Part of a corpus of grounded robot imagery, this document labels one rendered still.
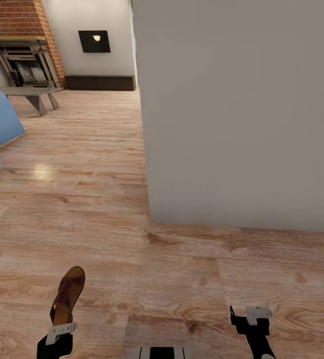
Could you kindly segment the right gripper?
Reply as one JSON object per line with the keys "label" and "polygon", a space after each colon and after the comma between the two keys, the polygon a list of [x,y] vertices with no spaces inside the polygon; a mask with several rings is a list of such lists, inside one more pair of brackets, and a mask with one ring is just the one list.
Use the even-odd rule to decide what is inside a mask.
{"label": "right gripper", "polygon": [[251,345],[251,340],[254,336],[264,337],[267,340],[267,337],[270,335],[268,320],[257,319],[258,325],[254,326],[254,325],[250,325],[247,322],[246,317],[234,316],[232,308],[230,308],[230,313],[231,313],[230,315],[231,323],[236,326],[239,335],[246,335],[250,345]]}

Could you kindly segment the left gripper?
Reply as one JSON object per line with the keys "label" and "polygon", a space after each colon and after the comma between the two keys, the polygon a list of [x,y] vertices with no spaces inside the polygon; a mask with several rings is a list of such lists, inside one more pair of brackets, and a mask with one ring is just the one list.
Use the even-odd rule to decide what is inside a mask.
{"label": "left gripper", "polygon": [[49,355],[52,359],[59,359],[60,356],[68,355],[73,349],[73,335],[60,335],[60,338],[52,345],[46,345],[46,338],[38,343],[37,358]]}

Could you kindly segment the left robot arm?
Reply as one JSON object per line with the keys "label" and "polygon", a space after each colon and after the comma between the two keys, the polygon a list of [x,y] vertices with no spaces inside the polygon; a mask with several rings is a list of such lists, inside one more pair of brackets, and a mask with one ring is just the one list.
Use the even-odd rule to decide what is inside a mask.
{"label": "left robot arm", "polygon": [[38,343],[37,358],[59,359],[70,354],[73,349],[73,335],[70,333],[77,327],[76,322],[50,327],[46,338]]}

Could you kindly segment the sandal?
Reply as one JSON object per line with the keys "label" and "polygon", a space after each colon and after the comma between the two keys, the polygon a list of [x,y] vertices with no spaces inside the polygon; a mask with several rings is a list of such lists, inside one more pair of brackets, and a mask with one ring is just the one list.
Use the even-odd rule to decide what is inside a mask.
{"label": "sandal", "polygon": [[72,267],[62,278],[50,311],[53,327],[73,322],[73,307],[83,291],[85,278],[85,272],[79,266]]}

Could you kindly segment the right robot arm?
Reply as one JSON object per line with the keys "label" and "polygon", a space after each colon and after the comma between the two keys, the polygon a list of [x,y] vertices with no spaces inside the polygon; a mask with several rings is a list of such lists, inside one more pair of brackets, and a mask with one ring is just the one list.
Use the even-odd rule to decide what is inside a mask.
{"label": "right robot arm", "polygon": [[230,308],[231,323],[239,335],[246,335],[254,359],[276,359],[270,349],[267,337],[270,335],[269,320],[273,312],[269,308],[246,308],[246,317],[234,316]]}

